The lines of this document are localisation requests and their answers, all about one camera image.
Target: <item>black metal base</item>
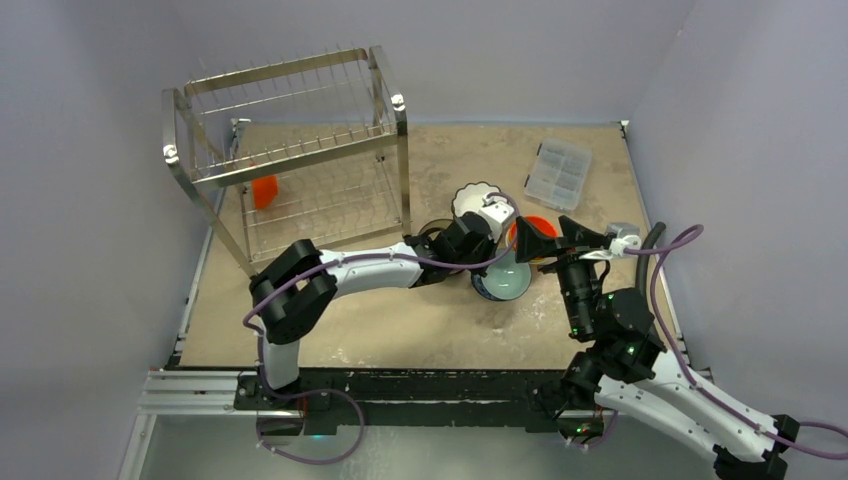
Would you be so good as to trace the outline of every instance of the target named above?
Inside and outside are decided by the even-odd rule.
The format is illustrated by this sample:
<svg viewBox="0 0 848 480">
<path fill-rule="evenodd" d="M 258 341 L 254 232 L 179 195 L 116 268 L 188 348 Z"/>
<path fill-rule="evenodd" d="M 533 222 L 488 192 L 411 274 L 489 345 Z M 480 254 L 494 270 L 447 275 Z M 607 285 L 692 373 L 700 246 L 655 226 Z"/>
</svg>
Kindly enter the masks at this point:
<svg viewBox="0 0 848 480">
<path fill-rule="evenodd" d="M 523 427 L 529 433 L 562 428 L 554 413 L 565 404 L 561 370 L 434 370 L 301 368 L 300 379 L 278 391 L 317 388 L 356 399 L 368 425 Z M 236 410 L 294 410 L 294 400 L 270 397 L 255 375 L 239 378 Z M 338 395 L 309 397 L 305 435 L 332 435 L 359 418 Z"/>
</svg>

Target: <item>black cable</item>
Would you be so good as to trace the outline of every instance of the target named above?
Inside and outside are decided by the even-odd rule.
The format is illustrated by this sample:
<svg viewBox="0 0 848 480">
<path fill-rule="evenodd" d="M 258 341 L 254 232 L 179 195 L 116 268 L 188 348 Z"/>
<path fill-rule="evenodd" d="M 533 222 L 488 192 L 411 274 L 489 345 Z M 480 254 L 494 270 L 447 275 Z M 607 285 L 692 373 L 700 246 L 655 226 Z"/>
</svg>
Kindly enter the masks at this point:
<svg viewBox="0 0 848 480">
<path fill-rule="evenodd" d="M 598 285 L 603 285 L 604 280 L 606 280 L 607 275 L 609 275 L 610 270 L 612 269 L 612 265 L 609 263 L 609 260 L 604 260 L 604 272 L 598 277 Z"/>
<path fill-rule="evenodd" d="M 562 407 L 561 407 L 559 410 L 557 410 L 557 411 L 556 411 L 556 413 L 554 413 L 554 415 L 553 415 L 553 416 L 551 416 L 551 415 L 550 415 L 550 413 L 548 412 L 548 409 L 547 409 L 547 408 L 545 408 L 545 406 L 544 406 L 544 405 L 541 405 L 541 406 L 542 406 L 542 412 L 543 412 L 545 415 L 547 415 L 547 416 L 551 417 L 551 420 L 556 420 L 556 419 L 557 419 L 557 418 L 559 418 L 559 416 L 560 416 L 560 415 L 562 415 L 562 413 L 563 413 L 563 412 L 564 412 L 564 411 L 568 408 L 568 402 L 565 402 L 565 403 L 562 405 Z"/>
<path fill-rule="evenodd" d="M 656 245 L 657 240 L 665 232 L 665 224 L 657 222 L 654 228 L 648 232 L 645 241 L 642 243 L 642 249 L 650 249 Z M 639 260 L 636 261 L 636 289 L 639 293 L 647 298 L 648 295 L 648 263 L 651 260 L 650 255 L 639 255 Z"/>
</svg>

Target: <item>stainless steel frame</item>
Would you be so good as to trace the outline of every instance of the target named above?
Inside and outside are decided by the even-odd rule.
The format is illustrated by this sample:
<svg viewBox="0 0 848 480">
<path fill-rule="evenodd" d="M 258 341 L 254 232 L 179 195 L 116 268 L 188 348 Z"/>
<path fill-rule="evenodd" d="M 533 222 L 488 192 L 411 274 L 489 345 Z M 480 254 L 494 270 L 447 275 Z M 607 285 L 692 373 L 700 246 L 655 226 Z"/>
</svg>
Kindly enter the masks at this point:
<svg viewBox="0 0 848 480">
<path fill-rule="evenodd" d="M 162 92 L 162 111 L 165 163 L 248 276 L 256 274 L 255 263 L 272 259 L 288 243 L 297 240 L 275 238 L 276 243 L 265 247 L 268 236 L 265 235 L 265 242 L 259 245 L 260 226 L 292 221 L 293 217 L 306 218 L 327 208 L 334 209 L 334 212 L 344 209 L 355 211 L 366 205 L 362 201 L 369 196 L 379 197 L 379 201 L 383 202 L 381 205 L 387 206 L 379 221 L 368 223 L 363 220 L 352 228 L 345 224 L 345 229 L 339 227 L 339 231 L 328 230 L 320 234 L 298 230 L 297 234 L 300 238 L 313 238 L 316 244 L 327 246 L 397 230 L 411 233 L 406 104 L 380 46 L 367 51 L 339 48 L 336 52 L 191 80 L 182 93 L 177 89 Z M 264 143 L 264 148 L 258 152 L 249 148 L 232 148 L 232 144 L 228 146 L 228 141 L 233 143 L 234 139 L 223 134 L 220 142 L 210 139 L 210 133 L 214 135 L 216 129 L 223 128 L 224 120 L 232 121 L 244 116 L 239 115 L 244 112 L 264 116 L 268 119 L 264 121 L 269 123 L 290 125 L 292 130 L 308 125 L 310 135 L 317 134 L 305 137 L 298 131 L 293 138 L 280 136 L 274 138 L 270 145 Z M 244 128 L 243 123 L 237 126 L 238 123 L 233 122 L 234 129 Z M 396 147 L 396 181 L 383 164 L 384 149 L 391 146 Z M 304 199 L 298 197 L 295 201 L 273 205 L 279 213 L 260 212 L 264 218 L 257 220 L 257 209 L 251 206 L 252 198 L 240 195 L 244 246 L 233 237 L 206 198 L 210 192 L 227 187 L 244 192 L 253 180 L 272 175 L 282 180 L 322 164 L 326 167 L 322 166 L 320 171 L 327 171 L 335 177 L 333 172 L 344 171 L 345 165 L 351 165 L 352 157 L 369 152 L 374 153 L 376 163 L 367 169 L 359 168 L 367 170 L 372 184 L 379 182 L 379 185 L 373 187 L 368 184 L 371 188 L 368 191 L 363 188 L 364 185 L 348 184 L 341 192 L 331 189 L 333 191 L 326 194 L 330 197 L 329 204 L 320 208 L 307 208 Z M 320 192 L 324 187 L 320 182 L 310 185 L 303 181 L 300 183 L 311 191 Z M 400 192 L 399 205 L 394 195 L 395 184 Z M 289 206 L 298 201 L 300 205 L 292 213 Z M 327 225 L 325 230 L 334 226 Z"/>
</svg>

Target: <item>blue bowl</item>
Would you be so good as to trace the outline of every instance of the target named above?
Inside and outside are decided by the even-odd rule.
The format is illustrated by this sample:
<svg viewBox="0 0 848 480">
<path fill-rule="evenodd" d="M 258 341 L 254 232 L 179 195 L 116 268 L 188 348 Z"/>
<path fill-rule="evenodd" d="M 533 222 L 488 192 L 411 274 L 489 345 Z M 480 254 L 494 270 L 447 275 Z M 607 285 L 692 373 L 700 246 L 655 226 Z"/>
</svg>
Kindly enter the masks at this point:
<svg viewBox="0 0 848 480">
<path fill-rule="evenodd" d="M 471 276 L 471 285 L 483 298 L 502 302 L 515 300 L 530 288 L 530 265 L 517 263 L 515 252 L 510 250 L 497 263 L 486 269 L 486 276 Z"/>
</svg>

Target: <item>orange object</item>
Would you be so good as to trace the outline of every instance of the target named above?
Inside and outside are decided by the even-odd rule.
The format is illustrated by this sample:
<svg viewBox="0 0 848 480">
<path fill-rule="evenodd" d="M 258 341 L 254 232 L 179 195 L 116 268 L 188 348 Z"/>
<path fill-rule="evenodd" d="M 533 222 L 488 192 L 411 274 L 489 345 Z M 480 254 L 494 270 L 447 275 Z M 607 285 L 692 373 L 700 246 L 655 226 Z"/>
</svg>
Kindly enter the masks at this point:
<svg viewBox="0 0 848 480">
<path fill-rule="evenodd" d="M 256 180 L 252 180 L 250 184 L 253 187 L 253 206 L 257 210 L 262 210 L 268 205 L 271 205 L 274 197 L 279 193 L 277 177 L 274 175 L 257 178 Z"/>
<path fill-rule="evenodd" d="M 549 237 L 556 237 L 558 235 L 556 227 L 551 222 L 545 220 L 542 217 L 537 217 L 535 215 L 525 215 L 524 219 L 527 220 L 530 225 L 533 225 L 534 227 L 536 227 L 537 230 Z M 515 237 L 515 231 L 517 228 L 518 227 L 516 226 L 516 224 L 513 223 L 512 226 L 509 227 L 509 230 L 506 232 L 505 240 L 507 246 L 512 243 L 512 239 Z M 533 260 L 530 260 L 530 263 L 536 265 L 539 263 L 543 263 L 544 261 L 544 258 L 534 258 Z"/>
</svg>

